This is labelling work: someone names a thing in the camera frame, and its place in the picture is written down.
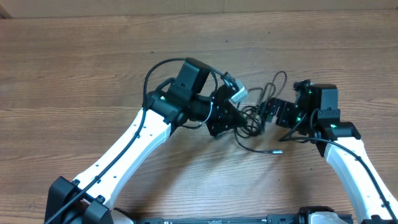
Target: wooden table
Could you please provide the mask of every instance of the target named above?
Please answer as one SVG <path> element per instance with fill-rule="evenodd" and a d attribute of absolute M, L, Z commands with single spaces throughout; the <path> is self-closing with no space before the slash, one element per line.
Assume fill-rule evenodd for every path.
<path fill-rule="evenodd" d="M 155 63 L 195 57 L 248 87 L 279 70 L 334 83 L 342 120 L 398 197 L 398 11 L 267 12 L 0 21 L 0 223 L 42 223 L 47 191 L 72 180 L 122 135 Z M 159 68 L 154 89 L 181 63 Z M 214 88 L 208 80 L 205 93 Z M 255 102 L 251 96 L 249 102 Z M 269 125 L 245 143 L 178 129 L 123 188 L 117 207 L 147 217 L 254 217 L 328 205 L 353 213 L 335 172 L 311 144 L 278 143 Z"/>

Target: beige wall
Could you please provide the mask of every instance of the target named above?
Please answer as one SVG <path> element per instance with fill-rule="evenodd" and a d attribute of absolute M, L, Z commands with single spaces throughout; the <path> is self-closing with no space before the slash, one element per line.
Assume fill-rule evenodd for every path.
<path fill-rule="evenodd" d="M 13 18 L 30 18 L 395 9 L 398 0 L 0 0 L 0 5 Z"/>

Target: robotic hand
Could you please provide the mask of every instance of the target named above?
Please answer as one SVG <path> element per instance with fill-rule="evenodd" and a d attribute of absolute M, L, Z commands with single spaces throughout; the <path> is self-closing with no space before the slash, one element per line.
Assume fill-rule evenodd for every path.
<path fill-rule="evenodd" d="M 151 73 L 162 64 L 173 61 L 184 61 L 177 77 L 167 79 L 147 94 Z M 215 79 L 216 88 L 210 96 L 201 96 L 199 93 L 209 74 Z M 224 82 L 219 88 L 216 75 Z M 296 83 L 294 88 L 298 93 L 295 103 L 271 98 L 260 105 L 258 115 L 270 122 L 273 116 L 277 116 L 279 126 L 291 128 L 280 141 L 310 141 L 317 145 L 321 156 L 326 158 L 342 181 L 353 203 L 358 223 L 396 222 L 398 202 L 371 165 L 354 125 L 340 122 L 337 87 L 311 85 L 310 80 L 305 80 Z M 247 94 L 240 80 L 193 58 L 171 58 L 158 63 L 146 76 L 142 109 L 127 131 L 72 182 L 59 177 L 51 185 L 46 223 L 133 224 L 134 221 L 123 213 L 117 210 L 111 212 L 111 209 L 121 189 L 145 158 L 188 120 L 199 121 L 198 127 L 206 123 L 212 136 L 246 126 L 247 120 L 234 104 L 241 102 Z M 293 138 L 295 131 L 309 137 Z M 290 216 L 291 221 L 283 220 L 289 224 L 325 223 L 324 218 L 330 213 L 334 214 L 328 207 L 305 207 Z M 270 223 L 272 218 L 269 215 L 265 219 L 245 222 Z M 338 217 L 334 221 L 343 222 Z"/>

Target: wooden tabletop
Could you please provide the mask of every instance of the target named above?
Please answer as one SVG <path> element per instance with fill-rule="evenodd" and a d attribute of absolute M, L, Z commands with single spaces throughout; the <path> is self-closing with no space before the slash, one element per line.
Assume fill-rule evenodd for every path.
<path fill-rule="evenodd" d="M 398 197 L 398 11 L 266 12 L 0 20 L 0 223 L 42 223 L 51 183 L 72 180 L 136 117 L 144 75 L 170 57 L 195 57 L 247 87 L 284 70 L 281 94 L 310 78 L 339 89 L 343 121 L 363 137 Z M 181 63 L 150 78 L 153 90 Z M 208 80 L 203 92 L 214 88 Z M 255 102 L 251 96 L 248 102 Z M 116 206 L 146 217 L 254 217 L 328 205 L 354 213 L 312 144 L 276 141 L 268 125 L 244 141 L 178 129 L 131 177 Z"/>

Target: wall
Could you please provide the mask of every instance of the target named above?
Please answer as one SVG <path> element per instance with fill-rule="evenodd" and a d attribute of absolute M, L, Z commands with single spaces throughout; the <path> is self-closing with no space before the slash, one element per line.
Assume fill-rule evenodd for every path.
<path fill-rule="evenodd" d="M 0 0 L 0 5 L 13 18 L 31 18 L 395 9 L 398 0 Z"/>

